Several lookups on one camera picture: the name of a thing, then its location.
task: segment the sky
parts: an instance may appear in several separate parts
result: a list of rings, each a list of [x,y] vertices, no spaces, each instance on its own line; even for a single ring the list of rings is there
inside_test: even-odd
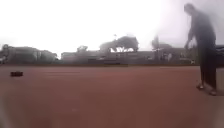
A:
[[[217,43],[224,43],[222,0],[1,0],[0,44],[60,54],[80,45],[97,50],[114,34],[132,34],[140,50],[150,50],[155,35],[183,47],[190,23],[183,11],[187,2],[215,17]]]

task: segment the tree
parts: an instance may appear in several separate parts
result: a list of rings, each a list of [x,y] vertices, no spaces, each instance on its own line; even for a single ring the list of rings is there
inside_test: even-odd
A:
[[[77,52],[78,53],[80,53],[80,52],[86,52],[87,51],[87,49],[88,49],[88,46],[79,46],[78,48],[77,48]]]
[[[172,48],[172,46],[170,44],[159,42],[159,37],[158,36],[156,36],[154,38],[154,40],[152,41],[152,47],[153,47],[153,50],[156,51],[155,52],[156,60],[159,60],[159,58],[160,58],[160,53],[159,53],[160,50],[171,49]]]
[[[136,37],[123,36],[116,41],[116,47],[121,48],[122,52],[128,51],[129,49],[133,49],[133,51],[138,51],[138,40]]]

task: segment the road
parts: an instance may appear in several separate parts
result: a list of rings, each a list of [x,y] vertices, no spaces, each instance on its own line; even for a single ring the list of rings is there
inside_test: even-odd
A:
[[[24,76],[9,77],[16,70]],[[198,67],[0,67],[0,72],[0,117],[7,127],[223,128],[223,97],[195,89]]]

